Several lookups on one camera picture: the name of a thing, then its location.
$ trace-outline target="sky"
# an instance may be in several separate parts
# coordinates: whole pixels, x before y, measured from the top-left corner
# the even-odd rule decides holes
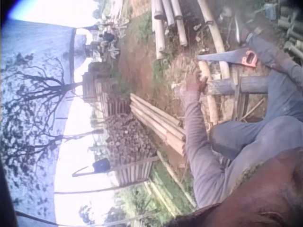
[[[97,21],[92,12],[97,8],[93,0],[22,0],[9,17],[31,22],[83,27]]]
[[[10,12],[9,17],[24,21],[48,23],[61,26],[83,27],[95,24],[92,12],[97,8],[93,0],[23,0]],[[78,34],[89,34],[79,29]],[[86,59],[75,72],[75,82],[82,80],[82,75],[88,70],[91,59]],[[82,87],[76,88],[76,94],[82,94]],[[89,123],[91,107],[80,98],[74,98],[71,104],[64,134],[73,135],[91,131]],[[55,191],[88,191],[110,187],[106,175],[90,175],[72,178],[72,173],[84,167],[91,166],[94,161],[88,147],[93,145],[93,137],[87,136],[80,140],[71,140],[60,147],[54,182]],[[83,225],[79,217],[82,205],[91,203],[95,212],[96,224],[103,223],[103,217],[114,205],[114,192],[101,192],[83,195],[55,195],[56,222],[66,225]]]

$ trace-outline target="dirt ground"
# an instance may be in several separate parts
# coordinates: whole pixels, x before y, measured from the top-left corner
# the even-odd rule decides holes
[[[166,40],[167,54],[164,61],[167,61],[167,68],[163,71],[162,78],[155,79],[155,37],[150,31],[147,42],[142,42],[138,36],[138,26],[142,19],[142,14],[148,12],[150,9],[149,0],[128,0],[128,12],[131,12],[131,23],[127,28],[126,36],[121,41],[121,55],[118,63],[118,70],[130,90],[136,93],[138,96],[157,106],[158,108],[166,111],[167,113],[175,116],[176,118],[184,118],[184,109],[180,99],[176,98],[176,93],[171,89],[173,84],[181,83],[185,76],[190,72],[190,66],[193,63],[193,59],[202,50],[208,50],[209,53],[215,52],[215,47],[210,35],[209,30],[206,28],[197,33],[193,30],[193,27],[201,24],[201,27],[205,25],[204,20],[198,18],[196,14],[192,15],[187,13],[188,16],[184,16],[185,29],[188,38],[188,46],[179,46],[178,34],[176,29],[169,31],[168,38]],[[228,35],[229,24],[232,23],[230,34]],[[285,38],[285,34],[276,29],[276,25],[273,22],[268,21],[263,16],[257,18],[257,23],[262,24],[266,32],[267,37],[271,39],[275,38],[275,42],[281,44]],[[231,18],[227,18],[222,24],[218,24],[220,32],[222,34],[223,42],[225,43],[226,50],[234,50],[238,48],[235,42],[234,29],[235,24]],[[220,74],[220,68],[217,63],[210,65],[211,73],[213,75]],[[267,76],[268,69],[258,62],[255,69],[230,65],[231,76],[235,77],[237,73],[241,76]],[[246,120],[248,122],[260,121],[265,117],[267,99],[265,95],[250,95],[247,110],[253,108],[260,100],[265,98],[265,101],[260,105]],[[229,111],[229,106],[225,106],[218,100],[218,110],[221,116],[221,120],[228,120],[223,118],[224,111]],[[182,175],[184,168],[186,168],[186,158],[182,158],[172,149],[162,145],[168,156],[169,162],[175,167],[175,170]]]

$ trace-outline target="bamboo stack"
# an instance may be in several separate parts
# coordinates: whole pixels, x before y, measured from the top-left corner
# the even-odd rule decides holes
[[[135,94],[131,94],[131,111],[146,126],[151,128],[164,142],[185,155],[185,130],[181,122]]]
[[[107,148],[111,167],[138,162],[156,155],[156,147],[148,138],[144,128],[132,114],[119,114],[107,119]],[[146,180],[152,162],[116,171],[119,185]]]
[[[177,21],[180,45],[187,46],[183,16],[178,0],[151,0],[151,11],[152,31],[155,32],[157,60],[163,59],[163,53],[165,53],[164,18],[167,19],[168,27],[173,27],[175,20]]]

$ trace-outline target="person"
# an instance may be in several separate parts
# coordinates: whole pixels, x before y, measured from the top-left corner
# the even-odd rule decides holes
[[[104,32],[99,35],[100,38],[103,38],[104,41],[108,41],[109,43],[115,39],[115,36],[110,32]]]
[[[257,123],[225,122],[207,139],[200,108],[206,79],[186,84],[186,151],[199,210],[166,227],[303,226],[303,70],[250,33],[236,13],[236,38],[271,68],[267,114]],[[213,150],[232,159],[224,169]]]

